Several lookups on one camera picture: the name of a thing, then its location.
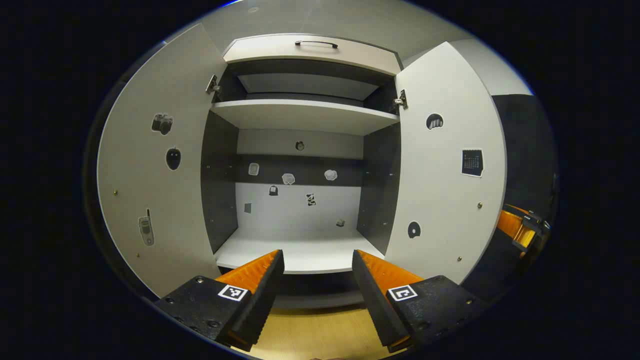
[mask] open cabinet door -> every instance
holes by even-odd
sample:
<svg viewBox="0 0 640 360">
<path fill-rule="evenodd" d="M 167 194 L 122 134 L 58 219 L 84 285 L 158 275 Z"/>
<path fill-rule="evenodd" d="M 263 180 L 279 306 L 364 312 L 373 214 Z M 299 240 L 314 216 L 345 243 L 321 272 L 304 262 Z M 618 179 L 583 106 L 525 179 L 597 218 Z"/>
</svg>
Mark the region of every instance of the open cabinet door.
<svg viewBox="0 0 640 360">
<path fill-rule="evenodd" d="M 396 76 L 401 173 L 385 260 L 460 284 L 495 230 L 506 182 L 502 125 L 483 82 L 445 42 Z"/>
<path fill-rule="evenodd" d="M 102 132 L 97 179 L 105 223 L 129 267 L 159 297 L 196 275 L 220 275 L 202 213 L 200 157 L 213 96 L 205 90 L 226 67 L 204 27 L 192 27 L 133 75 Z M 169 132 L 154 124 L 169 117 Z M 174 148 L 179 156 L 168 154 Z"/>
</svg>

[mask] white shelf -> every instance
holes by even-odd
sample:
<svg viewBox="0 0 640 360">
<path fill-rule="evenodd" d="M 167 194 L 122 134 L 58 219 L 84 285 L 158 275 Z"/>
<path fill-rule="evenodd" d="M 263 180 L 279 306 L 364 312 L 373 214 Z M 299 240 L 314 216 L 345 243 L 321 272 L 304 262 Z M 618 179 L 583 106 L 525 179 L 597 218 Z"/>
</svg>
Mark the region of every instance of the white shelf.
<svg viewBox="0 0 640 360">
<path fill-rule="evenodd" d="M 218 266 L 237 268 L 268 252 L 282 249 L 285 274 L 327 274 L 351 270 L 359 249 L 384 259 L 355 229 L 281 231 L 239 227 L 215 253 Z"/>
<path fill-rule="evenodd" d="M 400 121 L 397 115 L 382 111 L 308 100 L 217 102 L 211 111 L 239 129 L 309 130 L 360 136 Z"/>
</svg>

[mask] ceiling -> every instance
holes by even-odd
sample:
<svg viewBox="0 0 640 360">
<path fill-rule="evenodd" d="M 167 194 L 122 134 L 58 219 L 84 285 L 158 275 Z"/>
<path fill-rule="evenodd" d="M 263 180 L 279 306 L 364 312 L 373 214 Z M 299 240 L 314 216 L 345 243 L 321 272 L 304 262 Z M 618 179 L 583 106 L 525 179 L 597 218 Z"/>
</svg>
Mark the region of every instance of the ceiling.
<svg viewBox="0 0 640 360">
<path fill-rule="evenodd" d="M 242 0 L 205 14 L 166 41 L 199 22 L 221 52 L 241 37 L 314 33 L 376 44 L 406 59 L 444 41 L 473 38 L 434 13 L 400 0 Z"/>
</svg>

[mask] drawer handle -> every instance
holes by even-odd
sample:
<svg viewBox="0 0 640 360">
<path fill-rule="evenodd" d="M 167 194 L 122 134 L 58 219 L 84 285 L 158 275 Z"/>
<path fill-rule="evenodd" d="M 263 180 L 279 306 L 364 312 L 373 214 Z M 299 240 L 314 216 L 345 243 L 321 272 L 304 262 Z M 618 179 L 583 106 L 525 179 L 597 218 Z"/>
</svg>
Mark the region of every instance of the drawer handle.
<svg viewBox="0 0 640 360">
<path fill-rule="evenodd" d="M 300 46 L 300 44 L 303 43 L 303 42 L 319 42 L 320 44 L 329 44 L 334 49 L 338 48 L 338 44 L 334 44 L 333 42 L 311 41 L 311 40 L 299 40 L 299 41 L 296 41 L 296 45 Z"/>
</svg>

